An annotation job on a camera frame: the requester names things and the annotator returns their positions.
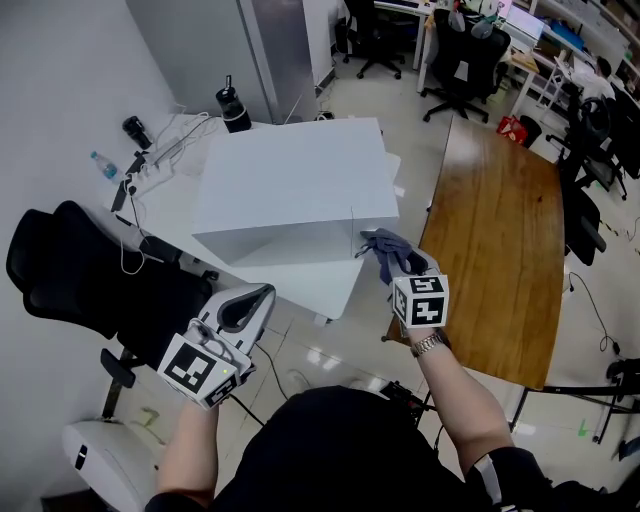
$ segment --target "black shirt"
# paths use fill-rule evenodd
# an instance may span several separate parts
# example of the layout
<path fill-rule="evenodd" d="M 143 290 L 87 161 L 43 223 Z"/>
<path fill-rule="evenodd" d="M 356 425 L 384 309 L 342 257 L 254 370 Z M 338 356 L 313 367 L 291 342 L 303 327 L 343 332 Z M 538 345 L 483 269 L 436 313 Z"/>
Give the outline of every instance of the black shirt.
<path fill-rule="evenodd" d="M 210 510 L 551 510 L 550 492 L 533 455 L 519 448 L 488 454 L 462 482 L 400 405 L 336 386 L 283 405 L 251 440 Z M 202 510 L 170 493 L 146 507 Z"/>

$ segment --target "plastic water bottle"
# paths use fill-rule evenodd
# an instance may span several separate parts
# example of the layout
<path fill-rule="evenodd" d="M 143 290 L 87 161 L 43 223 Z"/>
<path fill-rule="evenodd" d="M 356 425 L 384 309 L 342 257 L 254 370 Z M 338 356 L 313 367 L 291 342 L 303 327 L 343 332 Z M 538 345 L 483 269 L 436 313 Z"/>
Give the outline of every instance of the plastic water bottle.
<path fill-rule="evenodd" d="M 91 153 L 91 158 L 93 158 L 98 166 L 98 170 L 107 178 L 109 181 L 112 181 L 116 185 L 122 181 L 122 173 L 118 170 L 115 164 L 103 157 L 100 153 L 93 152 Z"/>

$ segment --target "wristwatch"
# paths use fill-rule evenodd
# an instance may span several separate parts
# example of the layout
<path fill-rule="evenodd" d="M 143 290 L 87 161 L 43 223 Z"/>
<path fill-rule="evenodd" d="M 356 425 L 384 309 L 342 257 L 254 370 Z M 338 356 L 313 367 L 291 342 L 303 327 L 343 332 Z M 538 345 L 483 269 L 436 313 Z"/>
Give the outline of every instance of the wristwatch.
<path fill-rule="evenodd" d="M 442 339 L 440 334 L 440 329 L 438 329 L 433 334 L 430 334 L 423 340 L 420 340 L 418 343 L 411 347 L 411 354 L 413 357 L 420 357 L 425 352 L 428 352 L 433 347 L 437 345 L 447 345 L 447 343 Z"/>

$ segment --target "white shirt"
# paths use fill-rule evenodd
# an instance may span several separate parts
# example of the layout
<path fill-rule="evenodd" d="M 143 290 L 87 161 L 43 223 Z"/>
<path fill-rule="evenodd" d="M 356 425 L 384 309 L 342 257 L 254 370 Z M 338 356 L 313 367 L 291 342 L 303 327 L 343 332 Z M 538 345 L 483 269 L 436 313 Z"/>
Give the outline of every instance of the white shirt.
<path fill-rule="evenodd" d="M 583 88 L 580 95 L 582 100 L 600 98 L 600 96 L 616 99 L 616 94 L 613 92 L 613 87 L 611 87 L 609 81 L 594 72 L 574 72 L 571 74 L 571 81 Z"/>

